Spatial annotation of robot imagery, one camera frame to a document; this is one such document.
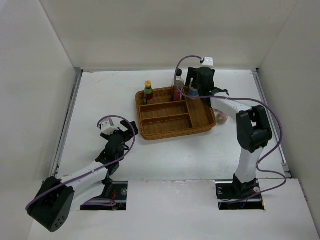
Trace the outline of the black cap clear sauce bottle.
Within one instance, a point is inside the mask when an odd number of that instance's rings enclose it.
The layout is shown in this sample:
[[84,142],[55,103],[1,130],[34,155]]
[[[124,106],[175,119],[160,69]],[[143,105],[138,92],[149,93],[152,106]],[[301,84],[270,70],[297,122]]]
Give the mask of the black cap clear sauce bottle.
[[182,92],[184,90],[185,81],[182,78],[182,70],[180,68],[177,69],[175,78],[172,80],[172,101],[177,102],[183,99]]

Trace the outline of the silver cap blue spice jar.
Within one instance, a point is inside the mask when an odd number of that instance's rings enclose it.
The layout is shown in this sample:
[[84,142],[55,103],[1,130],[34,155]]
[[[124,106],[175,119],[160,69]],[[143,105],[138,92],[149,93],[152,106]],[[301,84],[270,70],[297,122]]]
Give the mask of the silver cap blue spice jar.
[[192,84],[190,83],[188,87],[188,95],[191,100],[196,100],[199,96],[199,92],[196,88],[192,87]]

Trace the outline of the yellow cap red sauce bottle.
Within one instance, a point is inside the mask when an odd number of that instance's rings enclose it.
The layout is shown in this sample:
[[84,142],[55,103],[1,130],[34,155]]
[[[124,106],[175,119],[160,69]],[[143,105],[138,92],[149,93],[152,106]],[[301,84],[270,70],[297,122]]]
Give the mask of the yellow cap red sauce bottle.
[[143,93],[144,104],[145,105],[152,104],[153,98],[154,98],[154,92],[152,89],[152,82],[148,80],[144,83],[144,93]]

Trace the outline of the pink cap spice jar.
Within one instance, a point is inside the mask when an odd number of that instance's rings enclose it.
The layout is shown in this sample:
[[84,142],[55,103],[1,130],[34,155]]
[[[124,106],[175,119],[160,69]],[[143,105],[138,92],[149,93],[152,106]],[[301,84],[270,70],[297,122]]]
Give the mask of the pink cap spice jar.
[[220,125],[224,125],[228,120],[228,116],[220,110],[215,111],[215,118],[216,122]]

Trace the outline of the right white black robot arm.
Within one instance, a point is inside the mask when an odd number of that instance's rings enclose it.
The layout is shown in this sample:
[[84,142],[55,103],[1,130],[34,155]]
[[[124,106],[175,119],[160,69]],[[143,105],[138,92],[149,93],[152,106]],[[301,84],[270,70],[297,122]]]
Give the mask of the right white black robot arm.
[[197,90],[204,104],[235,120],[241,147],[239,164],[232,183],[216,185],[216,195],[224,201],[245,199],[258,188],[256,166],[273,133],[266,109],[262,105],[249,106],[231,99],[227,89],[215,86],[215,72],[209,67],[189,67],[186,85]]

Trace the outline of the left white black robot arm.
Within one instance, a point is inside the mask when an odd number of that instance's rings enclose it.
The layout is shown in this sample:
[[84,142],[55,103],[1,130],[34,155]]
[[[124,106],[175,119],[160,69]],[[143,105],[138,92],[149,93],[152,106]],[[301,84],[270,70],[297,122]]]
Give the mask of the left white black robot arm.
[[25,208],[33,220],[54,233],[66,222],[70,212],[110,210],[117,205],[111,176],[133,148],[127,143],[134,143],[139,134],[134,121],[122,118],[120,124],[125,130],[115,127],[111,116],[101,119],[97,127],[107,143],[99,156],[76,173],[61,178],[51,176],[42,183]]

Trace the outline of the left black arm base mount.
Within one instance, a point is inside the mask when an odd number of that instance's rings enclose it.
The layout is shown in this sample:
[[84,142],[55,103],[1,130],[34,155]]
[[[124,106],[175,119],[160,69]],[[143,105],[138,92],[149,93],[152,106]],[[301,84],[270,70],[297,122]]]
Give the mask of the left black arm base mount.
[[82,205],[81,211],[125,211],[128,197],[127,181],[112,181],[106,183],[102,194],[95,197],[92,205]]

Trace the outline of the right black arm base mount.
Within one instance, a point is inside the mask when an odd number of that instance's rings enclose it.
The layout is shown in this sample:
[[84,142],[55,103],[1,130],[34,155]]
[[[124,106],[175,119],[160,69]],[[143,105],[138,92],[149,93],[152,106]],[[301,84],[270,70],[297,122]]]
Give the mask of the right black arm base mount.
[[259,194],[250,199],[246,198],[260,192],[258,180],[249,184],[240,184],[236,181],[222,183],[216,186],[216,196],[219,210],[264,210],[264,202]]

